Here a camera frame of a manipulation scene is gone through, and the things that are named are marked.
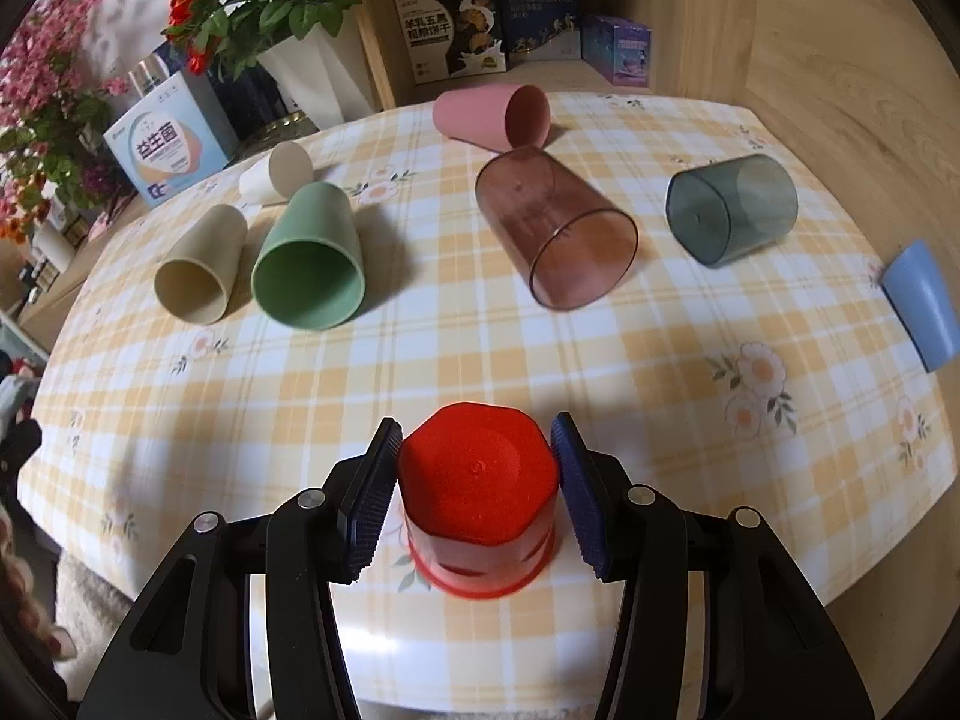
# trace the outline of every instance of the purple box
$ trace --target purple box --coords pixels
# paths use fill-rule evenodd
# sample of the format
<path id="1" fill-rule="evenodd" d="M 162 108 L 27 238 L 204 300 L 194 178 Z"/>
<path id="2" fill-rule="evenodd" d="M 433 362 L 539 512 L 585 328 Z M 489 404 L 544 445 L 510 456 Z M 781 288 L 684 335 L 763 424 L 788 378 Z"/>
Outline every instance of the purple box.
<path id="1" fill-rule="evenodd" d="M 584 61 L 613 86 L 650 85 L 650 29 L 616 16 L 587 16 Z"/>

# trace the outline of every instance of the beige cup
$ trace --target beige cup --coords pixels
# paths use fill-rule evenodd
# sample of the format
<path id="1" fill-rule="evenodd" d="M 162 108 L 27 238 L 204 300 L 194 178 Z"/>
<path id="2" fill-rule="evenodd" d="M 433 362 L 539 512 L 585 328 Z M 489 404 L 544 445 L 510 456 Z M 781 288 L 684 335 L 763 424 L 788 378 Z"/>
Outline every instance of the beige cup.
<path id="1" fill-rule="evenodd" d="M 277 205 L 312 183 L 310 155 L 299 143 L 285 141 L 240 176 L 240 194 L 247 202 Z"/>
<path id="2" fill-rule="evenodd" d="M 177 319 L 210 324 L 224 315 L 247 240 L 247 220 L 232 205 L 215 205 L 167 254 L 154 276 L 160 305 Z"/>

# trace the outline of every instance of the red cup base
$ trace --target red cup base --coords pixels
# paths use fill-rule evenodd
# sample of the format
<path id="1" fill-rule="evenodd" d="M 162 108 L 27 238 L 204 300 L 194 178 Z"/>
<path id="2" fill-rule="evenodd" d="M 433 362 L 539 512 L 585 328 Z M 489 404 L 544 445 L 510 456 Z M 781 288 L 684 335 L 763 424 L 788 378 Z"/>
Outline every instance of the red cup base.
<path id="1" fill-rule="evenodd" d="M 472 601 L 488 601 L 493 598 L 502 598 L 505 595 L 510 595 L 511 593 L 517 592 L 522 587 L 530 584 L 531 581 L 536 579 L 536 576 L 539 575 L 539 572 L 544 570 L 544 567 L 550 562 L 551 557 L 553 557 L 553 547 L 556 542 L 557 532 L 556 529 L 550 529 L 550 535 L 547 537 L 546 545 L 544 546 L 544 553 L 541 555 L 539 560 L 536 561 L 533 568 L 525 574 L 519 580 L 513 581 L 505 587 L 501 587 L 496 590 L 469 590 L 464 587 L 453 586 L 449 581 L 440 579 L 437 574 L 427 568 L 426 563 L 421 560 L 421 556 L 416 553 L 416 549 L 412 542 L 410 542 L 410 557 L 414 560 L 414 566 L 416 570 L 421 573 L 422 576 L 426 577 L 427 581 L 434 586 L 439 587 L 443 592 L 448 592 L 450 595 L 456 595 L 459 598 L 467 598 Z M 460 577 L 464 581 L 469 581 L 469 577 Z"/>

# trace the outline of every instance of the blue cup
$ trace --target blue cup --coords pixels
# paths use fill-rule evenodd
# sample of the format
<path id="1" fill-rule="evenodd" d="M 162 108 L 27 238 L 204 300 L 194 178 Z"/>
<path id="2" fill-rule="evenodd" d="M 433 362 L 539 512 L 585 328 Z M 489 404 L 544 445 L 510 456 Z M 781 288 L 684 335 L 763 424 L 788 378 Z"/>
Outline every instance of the blue cup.
<path id="1" fill-rule="evenodd" d="M 880 285 L 928 371 L 937 370 L 960 351 L 960 322 L 944 276 L 923 241 L 912 242 L 891 262 Z"/>

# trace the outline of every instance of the plaid tablecloth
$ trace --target plaid tablecloth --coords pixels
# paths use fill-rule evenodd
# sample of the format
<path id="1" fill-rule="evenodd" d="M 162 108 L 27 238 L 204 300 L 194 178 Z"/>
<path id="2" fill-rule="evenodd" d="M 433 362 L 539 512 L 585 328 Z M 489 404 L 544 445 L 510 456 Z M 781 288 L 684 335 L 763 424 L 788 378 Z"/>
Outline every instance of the plaid tablecloth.
<path id="1" fill-rule="evenodd" d="M 381 416 L 409 433 L 474 400 L 544 429 L 570 410 L 590 447 L 680 506 L 760 509 L 824 602 L 850 586 L 956 474 L 936 379 L 877 285 L 870 245 L 749 111 L 618 95 L 551 104 L 549 151 L 640 225 L 640 259 L 610 295 L 568 314 L 534 303 L 475 205 L 491 154 L 440 137 L 427 105 L 304 142 L 355 205 L 368 299 L 351 322 L 294 332 L 258 311 L 248 273 L 282 209 L 247 208 L 229 315 L 190 327 L 160 309 L 152 276 L 209 206 L 241 204 L 234 167 L 120 233 L 90 274 L 35 407 L 44 442 L 20 490 L 37 522 L 136 594 L 198 512 L 269 512 L 363 451 Z M 667 228 L 668 180 L 757 151 L 793 176 L 800 218 L 779 245 L 702 268 Z M 595 701 L 620 587 L 592 579 L 563 507 L 548 570 L 468 602 L 416 574 L 397 498 L 373 566 L 334 593 L 358 696 L 461 710 Z"/>

